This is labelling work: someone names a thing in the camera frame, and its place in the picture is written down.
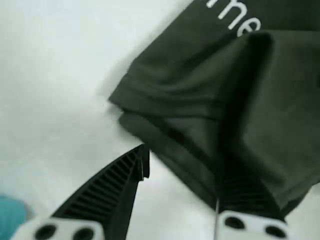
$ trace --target folded shirt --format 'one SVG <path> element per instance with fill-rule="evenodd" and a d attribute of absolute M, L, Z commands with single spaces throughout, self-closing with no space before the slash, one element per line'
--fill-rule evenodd
<path fill-rule="evenodd" d="M 131 64 L 109 100 L 215 207 L 221 149 L 283 214 L 320 181 L 320 2 L 195 0 Z"/>

